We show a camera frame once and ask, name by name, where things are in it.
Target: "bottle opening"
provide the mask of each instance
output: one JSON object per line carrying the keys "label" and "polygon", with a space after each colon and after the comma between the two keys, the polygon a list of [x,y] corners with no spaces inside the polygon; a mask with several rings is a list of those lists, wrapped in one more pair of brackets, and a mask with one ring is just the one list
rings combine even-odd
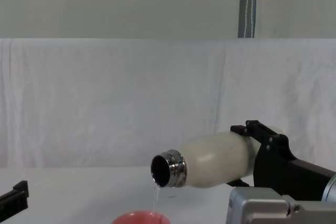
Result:
{"label": "bottle opening", "polygon": [[169,183],[170,169],[167,160],[162,156],[156,156],[151,165],[152,177],[160,187],[165,187]]}

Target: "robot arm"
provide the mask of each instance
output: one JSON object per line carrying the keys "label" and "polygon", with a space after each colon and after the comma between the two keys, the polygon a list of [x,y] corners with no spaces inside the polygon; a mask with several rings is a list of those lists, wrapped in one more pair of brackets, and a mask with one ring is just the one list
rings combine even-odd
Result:
{"label": "robot arm", "polygon": [[261,143],[254,166],[254,186],[228,183],[227,224],[336,223],[336,173],[297,159],[286,136],[259,123],[232,126],[231,131]]}
{"label": "robot arm", "polygon": [[0,196],[0,222],[28,208],[29,196],[27,181],[21,181],[13,190]]}

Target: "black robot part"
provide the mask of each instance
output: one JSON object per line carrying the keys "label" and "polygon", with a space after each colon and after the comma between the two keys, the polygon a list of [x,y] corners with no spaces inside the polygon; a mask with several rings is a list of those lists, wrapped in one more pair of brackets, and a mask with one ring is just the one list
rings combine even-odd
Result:
{"label": "black robot part", "polygon": [[[234,125],[230,130],[261,143],[254,164],[255,187],[270,187],[295,200],[322,199],[324,189],[335,172],[296,158],[289,149],[288,138],[259,121],[246,121],[246,126]],[[242,183],[236,180],[228,184],[240,186]]]}
{"label": "black robot part", "polygon": [[0,196],[0,222],[28,208],[28,182],[23,180],[13,190]]}

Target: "water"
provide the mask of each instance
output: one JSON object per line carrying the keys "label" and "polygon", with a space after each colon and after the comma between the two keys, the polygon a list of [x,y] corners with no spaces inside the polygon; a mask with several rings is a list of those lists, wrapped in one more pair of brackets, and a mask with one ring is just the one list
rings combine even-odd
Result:
{"label": "water", "polygon": [[160,188],[159,186],[155,187],[155,191],[154,191],[154,199],[153,199],[153,212],[157,212],[157,203],[159,200],[159,192],[160,192]]}

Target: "white sheet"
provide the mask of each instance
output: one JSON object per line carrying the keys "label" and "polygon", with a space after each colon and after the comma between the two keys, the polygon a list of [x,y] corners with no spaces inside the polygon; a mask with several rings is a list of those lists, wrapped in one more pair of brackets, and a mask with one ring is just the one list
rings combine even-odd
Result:
{"label": "white sheet", "polygon": [[258,119],[336,169],[336,40],[2,40],[0,65],[1,166],[148,165]]}
{"label": "white sheet", "polygon": [[336,40],[226,43],[217,130],[258,119],[298,158],[336,170]]}
{"label": "white sheet", "polygon": [[2,40],[1,165],[149,165],[214,132],[224,43]]}

